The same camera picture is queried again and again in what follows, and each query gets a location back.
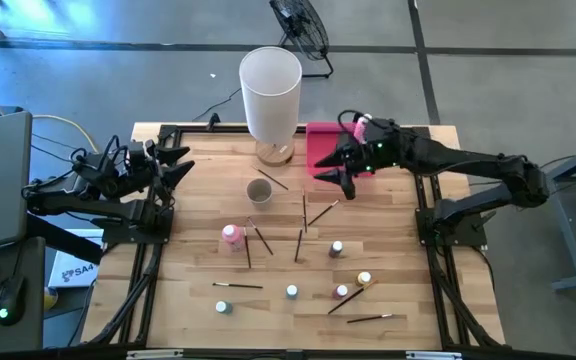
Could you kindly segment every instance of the pink object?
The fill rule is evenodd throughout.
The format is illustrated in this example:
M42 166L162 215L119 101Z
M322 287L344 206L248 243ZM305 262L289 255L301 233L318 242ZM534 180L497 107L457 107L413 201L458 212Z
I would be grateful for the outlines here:
M243 233L237 225L226 225L221 231L221 238L232 251L241 251L245 248Z
M355 131L355 123L344 124L351 133ZM337 123L313 122L306 125L306 164L308 173L312 176L331 170L332 168L316 168L315 163L328 156L337 146L337 136L341 132ZM360 177L371 176L362 173Z
M359 140L359 142L362 144L366 143L366 139L364 138L364 132L366 131L367 123L368 120L366 118L360 117L359 121L357 121L357 125L355 125L355 131L353 131L355 138Z

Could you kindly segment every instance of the concrete floor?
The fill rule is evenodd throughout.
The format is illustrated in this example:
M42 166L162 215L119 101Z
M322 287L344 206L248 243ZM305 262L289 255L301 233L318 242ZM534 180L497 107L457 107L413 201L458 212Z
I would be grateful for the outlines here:
M412 46L405 0L311 0L332 45ZM576 48L576 0L418 0L426 44L436 47ZM3 0L9 36L87 41L273 44L281 31L266 0ZM0 103L78 121L98 143L129 139L137 121L187 121L237 89L244 53L0 49ZM427 124L416 55L333 53L329 80L304 81L301 121L333 121L345 108ZM304 60L305 69L321 64ZM521 153L537 163L576 153L576 57L431 56L442 124L465 149ZM217 109L243 121L240 95ZM34 131L85 145L73 129L37 120ZM60 155L67 149L36 140ZM33 152L32 177L66 163ZM576 222L576 192L571 217ZM53 218L63 227L87 224ZM576 290L548 205L503 209L487 225L497 301L508 344L576 355ZM81 306L82 294L60 306ZM45 323L45 346L63 346L78 312Z

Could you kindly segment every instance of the black fan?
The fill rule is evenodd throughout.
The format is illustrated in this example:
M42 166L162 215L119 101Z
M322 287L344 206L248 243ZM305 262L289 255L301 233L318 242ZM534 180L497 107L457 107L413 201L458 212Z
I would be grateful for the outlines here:
M310 60L326 60L330 72L303 75L305 78L328 78L334 72L328 60L328 35L319 15L308 0L270 0L279 25L284 30L280 46L288 39Z

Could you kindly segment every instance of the wooden tabletop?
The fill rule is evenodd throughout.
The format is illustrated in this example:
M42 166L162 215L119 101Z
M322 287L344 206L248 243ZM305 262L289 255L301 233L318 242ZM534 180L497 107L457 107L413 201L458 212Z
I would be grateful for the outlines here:
M156 140L160 125L135 124L133 139ZM430 133L446 146L459 147L453 126L431 126ZM356 181L356 199L347 201L339 187L308 174L305 135L295 135L294 158L280 168L259 163L249 134L184 134L182 145L192 149L183 160L194 159L196 165L175 190L175 222L171 241L164 247L149 347L440 348L428 263L425 250L418 245L413 215L417 198L408 171L384 169L377 176L361 178ZM246 198L246 185L262 177L251 165L289 188L273 184L272 203L264 211L256 210ZM465 176L444 173L439 178L444 197L469 194ZM302 186L309 220L336 199L341 203L308 228L295 263ZM251 270L245 251L233 254L220 241L225 225L243 226L248 216L275 253L271 256L248 228ZM343 242L344 250L339 258L331 259L328 249L335 240ZM102 259L83 340L98 334L126 297L134 252L134 245L120 245ZM464 301L490 335L503 342L485 263L470 248L455 248L454 256ZM345 284L353 292L360 271L369 271L379 283L327 315L338 303L332 299L335 286ZM213 282L264 288L216 287ZM286 299L285 288L290 284L299 288L296 300ZM215 311L219 300L233 304L232 314ZM450 305L447 312L456 338ZM346 323L387 313L395 316ZM133 335L140 316L138 303Z

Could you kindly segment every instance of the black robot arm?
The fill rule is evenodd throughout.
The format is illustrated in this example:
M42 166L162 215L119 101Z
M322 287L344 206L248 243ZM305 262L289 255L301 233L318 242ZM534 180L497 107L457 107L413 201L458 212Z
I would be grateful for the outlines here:
M335 151L315 165L335 167L315 178L340 185L349 200L355 197L353 177L393 166L423 176L452 171L502 181L496 188L460 200L439 201L434 212L435 226L454 227L466 215L508 204L536 207L549 196L546 175L523 155L451 149L413 129L398 126L392 119L369 120L363 138L365 141L360 142L349 131L342 132Z
M116 148L111 152L113 143ZM131 142L119 146L119 139L113 136L103 154L75 150L69 172L34 180L24 187L22 196L27 200L28 211L35 215L71 211L100 215L104 218L93 219L93 223L104 229L123 228L125 231L120 231L119 237L132 230L156 232L170 221L166 212L174 205L172 190L195 164L188 161L173 165L188 151L188 147L160 148L150 140L145 144ZM153 188L157 201L120 201L147 187ZM110 236L104 236L104 241L107 239Z

